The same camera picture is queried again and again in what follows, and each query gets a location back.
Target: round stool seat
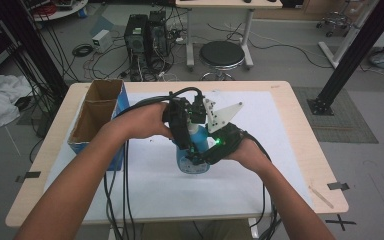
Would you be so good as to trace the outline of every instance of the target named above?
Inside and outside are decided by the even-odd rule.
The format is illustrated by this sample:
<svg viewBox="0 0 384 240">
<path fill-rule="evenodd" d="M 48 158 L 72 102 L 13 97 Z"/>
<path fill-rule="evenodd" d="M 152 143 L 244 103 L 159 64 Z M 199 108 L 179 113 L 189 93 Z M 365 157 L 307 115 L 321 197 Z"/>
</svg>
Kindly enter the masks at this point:
<svg viewBox="0 0 384 240">
<path fill-rule="evenodd" d="M 240 65 L 244 61 L 245 53 L 235 43 L 215 41 L 205 44 L 199 56 L 201 61 L 211 68 L 228 70 Z"/>
</svg>

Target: cardboard box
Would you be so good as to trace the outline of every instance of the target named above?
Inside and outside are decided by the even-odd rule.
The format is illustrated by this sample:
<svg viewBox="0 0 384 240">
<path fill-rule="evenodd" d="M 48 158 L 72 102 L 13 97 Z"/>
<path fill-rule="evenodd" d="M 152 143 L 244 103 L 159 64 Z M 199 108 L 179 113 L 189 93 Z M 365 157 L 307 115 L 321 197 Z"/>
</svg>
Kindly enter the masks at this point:
<svg viewBox="0 0 384 240">
<path fill-rule="evenodd" d="M 129 101 L 122 80 L 93 81 L 68 138 L 68 145 L 76 154 L 80 153 L 102 126 L 127 107 L 129 107 Z M 124 146 L 121 146 L 117 151 L 108 171 L 121 170 L 123 148 Z"/>
</svg>

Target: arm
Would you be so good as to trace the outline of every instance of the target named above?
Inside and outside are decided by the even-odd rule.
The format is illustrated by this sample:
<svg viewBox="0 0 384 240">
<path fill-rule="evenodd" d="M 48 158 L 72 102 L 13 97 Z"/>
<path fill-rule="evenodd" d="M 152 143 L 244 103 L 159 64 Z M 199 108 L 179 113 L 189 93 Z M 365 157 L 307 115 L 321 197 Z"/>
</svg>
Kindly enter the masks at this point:
<svg viewBox="0 0 384 240">
<path fill-rule="evenodd" d="M 229 158 L 238 161 L 261 178 L 290 239 L 335 239 L 320 218 L 252 140 L 245 138 Z"/>
<path fill-rule="evenodd" d="M 172 138 L 161 121 L 165 107 L 141 107 L 105 124 L 44 193 L 15 239 L 74 239 L 118 148 L 130 138 Z"/>
</svg>

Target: person's right arm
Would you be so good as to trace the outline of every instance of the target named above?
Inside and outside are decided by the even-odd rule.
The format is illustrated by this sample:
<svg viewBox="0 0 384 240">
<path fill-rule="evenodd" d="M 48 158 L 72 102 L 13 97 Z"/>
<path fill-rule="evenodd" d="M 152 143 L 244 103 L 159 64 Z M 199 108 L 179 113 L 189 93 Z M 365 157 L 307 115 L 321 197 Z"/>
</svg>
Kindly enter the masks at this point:
<svg viewBox="0 0 384 240">
<path fill-rule="evenodd" d="M 252 140 L 245 138 L 229 158 L 238 161 L 261 178 L 290 239 L 335 239 L 326 225 Z"/>
</svg>

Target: pants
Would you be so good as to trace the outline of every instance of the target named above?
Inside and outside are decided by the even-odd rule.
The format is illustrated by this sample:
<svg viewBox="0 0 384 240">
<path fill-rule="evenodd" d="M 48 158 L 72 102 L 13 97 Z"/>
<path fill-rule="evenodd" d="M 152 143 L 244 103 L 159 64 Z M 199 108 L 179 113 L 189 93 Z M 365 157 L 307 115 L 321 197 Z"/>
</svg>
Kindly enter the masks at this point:
<svg viewBox="0 0 384 240">
<path fill-rule="evenodd" d="M 204 240 L 248 240 L 252 239 L 247 219 L 219 220 L 201 230 Z M 147 223 L 143 227 L 143 240 L 182 240 L 179 223 Z"/>
</svg>

